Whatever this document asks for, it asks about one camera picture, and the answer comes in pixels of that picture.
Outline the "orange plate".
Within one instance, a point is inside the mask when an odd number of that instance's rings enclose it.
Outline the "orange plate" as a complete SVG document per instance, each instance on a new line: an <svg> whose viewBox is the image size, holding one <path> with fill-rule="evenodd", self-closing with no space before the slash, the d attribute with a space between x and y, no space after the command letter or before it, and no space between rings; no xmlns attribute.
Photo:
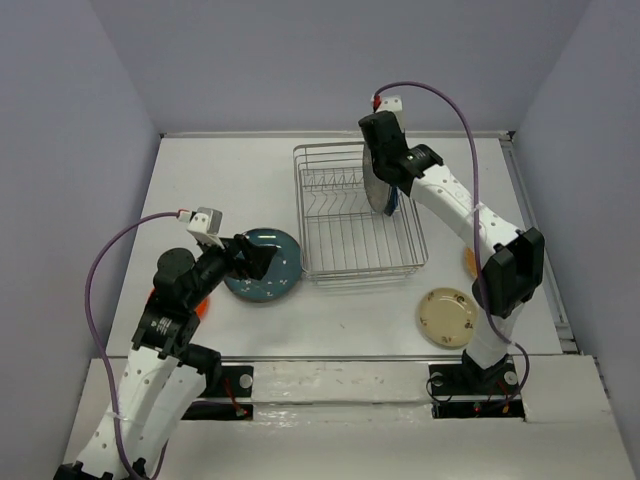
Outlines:
<svg viewBox="0 0 640 480"><path fill-rule="evenodd" d="M206 318L206 315L209 311L210 307L210 297L206 297L196 308L195 313L197 314L200 321L203 321Z"/></svg>

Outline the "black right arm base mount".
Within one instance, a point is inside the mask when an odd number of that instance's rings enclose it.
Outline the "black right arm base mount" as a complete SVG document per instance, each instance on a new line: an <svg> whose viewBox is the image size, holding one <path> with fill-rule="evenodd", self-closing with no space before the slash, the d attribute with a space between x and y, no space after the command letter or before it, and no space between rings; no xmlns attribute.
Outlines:
<svg viewBox="0 0 640 480"><path fill-rule="evenodd" d="M435 419L525 419L520 378L509 355L481 368L463 351L457 362L431 364L425 388Z"/></svg>

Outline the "dark blue leaf plate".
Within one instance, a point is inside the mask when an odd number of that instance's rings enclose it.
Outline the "dark blue leaf plate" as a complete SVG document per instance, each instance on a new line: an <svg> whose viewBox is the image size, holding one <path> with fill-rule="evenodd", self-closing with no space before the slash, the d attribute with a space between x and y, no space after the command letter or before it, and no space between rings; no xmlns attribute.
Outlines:
<svg viewBox="0 0 640 480"><path fill-rule="evenodd" d="M398 188L391 187L389 190L389 198L387 204L384 209L384 214L387 216L391 216L394 214L396 209L398 208Z"/></svg>

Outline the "teal blossom round plate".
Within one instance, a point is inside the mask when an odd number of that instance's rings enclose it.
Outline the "teal blossom round plate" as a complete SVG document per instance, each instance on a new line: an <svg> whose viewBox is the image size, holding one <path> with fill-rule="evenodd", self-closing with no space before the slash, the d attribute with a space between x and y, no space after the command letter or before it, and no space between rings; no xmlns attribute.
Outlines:
<svg viewBox="0 0 640 480"><path fill-rule="evenodd" d="M224 284L235 296L250 302L266 303L285 296L302 277L298 242L290 234L273 228L256 228L245 235L253 244L276 247L277 252L262 280L226 277Z"/></svg>

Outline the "woven tan round plate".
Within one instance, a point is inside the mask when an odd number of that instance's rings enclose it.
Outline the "woven tan round plate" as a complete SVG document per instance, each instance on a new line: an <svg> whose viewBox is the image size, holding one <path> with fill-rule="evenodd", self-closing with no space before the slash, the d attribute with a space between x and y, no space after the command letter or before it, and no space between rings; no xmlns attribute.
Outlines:
<svg viewBox="0 0 640 480"><path fill-rule="evenodd" d="M464 264L466 266L466 270L469 275L476 279L478 276L477 268L476 268L476 257L472 249L466 247L463 253Z"/></svg>

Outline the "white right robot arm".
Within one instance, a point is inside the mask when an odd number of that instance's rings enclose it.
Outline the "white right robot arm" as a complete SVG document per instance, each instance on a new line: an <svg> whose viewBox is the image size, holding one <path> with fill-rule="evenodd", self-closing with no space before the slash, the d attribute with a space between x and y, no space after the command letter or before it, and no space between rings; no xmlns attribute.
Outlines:
<svg viewBox="0 0 640 480"><path fill-rule="evenodd" d="M512 344L515 318L542 282L544 236L535 228L521 230L479 200L472 136L473 187L467 189L433 149L408 146L394 113L378 111L358 125L375 176L429 209L474 252L477 277L472 292L486 318L476 324L463 351L460 379L468 390L482 392L496 381Z"/></svg>

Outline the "cream floral plate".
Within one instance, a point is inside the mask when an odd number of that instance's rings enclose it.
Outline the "cream floral plate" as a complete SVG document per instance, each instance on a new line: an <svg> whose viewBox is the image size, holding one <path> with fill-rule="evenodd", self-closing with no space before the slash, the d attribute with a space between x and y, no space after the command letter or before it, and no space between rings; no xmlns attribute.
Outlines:
<svg viewBox="0 0 640 480"><path fill-rule="evenodd" d="M444 348L465 347L471 340L478 307L466 293L440 287L429 291L418 307L418 325L432 343Z"/></svg>

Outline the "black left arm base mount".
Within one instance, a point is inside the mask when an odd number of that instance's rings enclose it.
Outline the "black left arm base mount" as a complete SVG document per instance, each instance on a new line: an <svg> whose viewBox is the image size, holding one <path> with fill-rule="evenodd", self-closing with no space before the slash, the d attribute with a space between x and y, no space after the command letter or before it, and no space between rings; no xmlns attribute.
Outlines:
<svg viewBox="0 0 640 480"><path fill-rule="evenodd" d="M253 419L251 400L254 367L223 365L218 380L207 381L182 419L185 421L249 421Z"/></svg>

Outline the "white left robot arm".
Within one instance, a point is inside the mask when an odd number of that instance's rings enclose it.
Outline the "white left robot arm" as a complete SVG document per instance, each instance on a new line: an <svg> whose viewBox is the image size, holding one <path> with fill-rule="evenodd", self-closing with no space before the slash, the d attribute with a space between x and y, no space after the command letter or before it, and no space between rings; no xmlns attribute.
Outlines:
<svg viewBox="0 0 640 480"><path fill-rule="evenodd" d="M56 478L157 478L179 421L221 383L220 353L191 341L200 325L197 307L228 276L262 279L277 252L238 234L204 244L200 256L174 248L159 257L121 378L105 368L110 404L77 459L61 465Z"/></svg>

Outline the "grey deer pattern plate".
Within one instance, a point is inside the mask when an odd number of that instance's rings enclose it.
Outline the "grey deer pattern plate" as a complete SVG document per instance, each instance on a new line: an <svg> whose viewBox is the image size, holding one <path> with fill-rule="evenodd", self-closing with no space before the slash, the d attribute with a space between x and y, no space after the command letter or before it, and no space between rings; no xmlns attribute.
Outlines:
<svg viewBox="0 0 640 480"><path fill-rule="evenodd" d="M367 145L363 146L362 171L365 193L371 209L375 213L390 216L393 213L393 190L376 176L371 151Z"/></svg>

